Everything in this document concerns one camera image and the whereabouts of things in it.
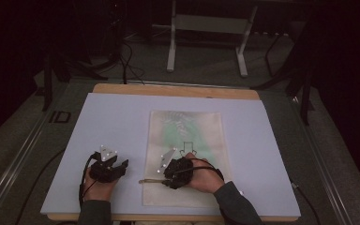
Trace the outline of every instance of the white paper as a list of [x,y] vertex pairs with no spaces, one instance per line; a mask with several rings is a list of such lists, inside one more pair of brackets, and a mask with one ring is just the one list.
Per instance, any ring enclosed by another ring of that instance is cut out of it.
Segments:
[[[158,172],[162,155],[177,149],[173,159],[188,152],[205,158],[232,180],[219,112],[152,111],[150,116],[145,179],[164,179]],[[192,188],[173,190],[161,184],[143,184],[143,204],[155,206],[218,207],[211,194]]]
[[220,215],[216,208],[143,205],[151,111],[221,114],[232,179],[262,217],[300,217],[267,113],[260,100],[89,94],[42,206],[42,214],[80,212],[78,189],[86,160],[104,144],[129,159],[112,194],[116,215]]

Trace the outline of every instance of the white stand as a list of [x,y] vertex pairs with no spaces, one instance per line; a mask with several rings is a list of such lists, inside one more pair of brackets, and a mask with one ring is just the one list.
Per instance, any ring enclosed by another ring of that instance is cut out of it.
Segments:
[[172,0],[172,26],[171,46],[169,48],[168,72],[174,71],[174,59],[176,55],[175,32],[179,30],[194,30],[205,32],[220,32],[229,34],[242,34],[243,39],[239,47],[235,48],[239,71],[242,77],[248,75],[245,64],[244,49],[250,35],[250,30],[256,15],[257,6],[253,7],[248,20],[233,18],[218,18],[176,14],[176,0]]

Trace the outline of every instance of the hand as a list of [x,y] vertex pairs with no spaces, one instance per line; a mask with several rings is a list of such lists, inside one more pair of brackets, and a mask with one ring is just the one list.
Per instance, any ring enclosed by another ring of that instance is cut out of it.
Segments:
[[84,193],[83,199],[85,201],[88,200],[101,200],[109,202],[111,199],[111,194],[113,193],[113,188],[115,187],[118,180],[114,180],[111,183],[100,183],[99,181],[95,181],[89,175],[90,167],[86,171],[85,181],[84,181]]
[[[196,158],[194,154],[187,153],[186,158]],[[192,159],[194,167],[210,167],[210,165],[202,160]],[[212,170],[199,169],[194,170],[191,181],[188,183],[188,187],[195,188],[205,193],[215,193],[221,186],[224,185],[224,181],[218,176],[218,174]]]

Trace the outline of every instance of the gray sleeve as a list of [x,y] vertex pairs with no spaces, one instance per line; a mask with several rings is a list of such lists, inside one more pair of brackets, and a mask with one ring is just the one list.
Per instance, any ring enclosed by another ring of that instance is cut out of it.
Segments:
[[86,224],[111,225],[111,204],[107,201],[85,201],[78,218],[78,225]]
[[214,196],[226,224],[263,224],[253,205],[239,193],[233,182],[219,188]]

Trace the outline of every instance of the black cable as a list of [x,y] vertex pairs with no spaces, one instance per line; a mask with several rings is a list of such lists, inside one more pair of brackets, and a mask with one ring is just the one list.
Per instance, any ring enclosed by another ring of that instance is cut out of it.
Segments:
[[19,224],[20,219],[22,219],[22,215],[25,209],[25,206],[28,203],[29,198],[31,197],[32,192],[34,191],[35,186],[37,185],[37,182],[40,178],[40,176],[43,174],[43,172],[45,172],[46,168],[48,168],[48,166],[52,163],[53,160],[55,160],[58,156],[60,156],[62,153],[64,153],[64,151],[66,151],[66,149],[61,150],[60,152],[58,152],[56,155],[54,155],[46,164],[45,166],[42,168],[42,170],[39,172],[39,174],[37,175],[37,179],[34,181],[34,184],[31,186],[30,191],[28,192],[27,197],[25,198],[24,203],[22,204],[22,209],[20,210],[20,214],[17,216],[16,219],[16,225]]
[[80,202],[80,207],[82,207],[82,205],[83,205],[83,194],[84,194],[83,181],[86,177],[86,172],[87,172],[87,168],[89,167],[89,163],[93,158],[96,159],[96,153],[92,154],[89,157],[89,159],[87,159],[86,164],[84,165],[84,169],[83,169],[83,173],[82,173],[82,180],[81,180],[80,189],[78,192],[78,201]]
[[183,171],[174,172],[173,174],[184,173],[184,172],[188,172],[188,171],[196,171],[196,170],[200,170],[200,169],[207,169],[207,170],[217,172],[214,167],[191,167],[191,168],[185,169]]
[[121,60],[122,66],[124,68],[124,71],[122,74],[122,80],[124,81],[124,84],[128,84],[127,69],[128,69],[128,64],[130,62],[131,56],[133,55],[133,50],[131,49],[131,47],[128,44],[126,44],[125,41],[123,41],[123,44],[126,45],[130,50],[130,55],[129,55],[128,59],[126,60],[126,63],[124,63],[125,58],[123,59],[123,56],[119,57],[119,59]]
[[83,193],[83,197],[86,195],[86,192],[97,182],[98,180],[95,180],[87,189],[86,191]]
[[315,211],[314,206],[312,206],[311,202],[309,201],[309,199],[307,198],[307,196],[305,195],[305,193],[302,191],[302,189],[301,189],[298,185],[296,185],[296,184],[294,183],[294,181],[293,181],[291,178],[289,178],[289,179],[291,180],[292,187],[293,187],[294,189],[297,189],[297,190],[300,192],[300,194],[302,195],[302,197],[306,200],[308,206],[311,208],[312,213],[314,214],[314,217],[315,217],[315,219],[317,220],[317,224],[318,224],[318,225],[321,225],[321,221],[320,221],[320,218],[318,217],[317,211]]
[[[125,58],[123,56],[121,56],[121,61],[125,61]],[[127,80],[132,80],[132,79],[136,78],[140,82],[142,82],[143,85],[145,85],[143,79],[141,78],[141,76],[144,75],[145,71],[143,69],[141,69],[141,68],[134,67],[134,66],[132,66],[130,64],[127,64],[127,67],[129,68],[130,72],[134,75],[134,77],[127,78]],[[142,72],[142,74],[141,75],[136,74],[136,72],[133,71],[134,68],[140,70]]]
[[199,161],[202,161],[202,162],[206,162],[207,164],[209,164],[211,167],[215,168],[212,164],[210,164],[208,161],[205,161],[203,159],[200,159],[200,158],[189,158],[189,159],[192,159],[192,160],[199,160]]

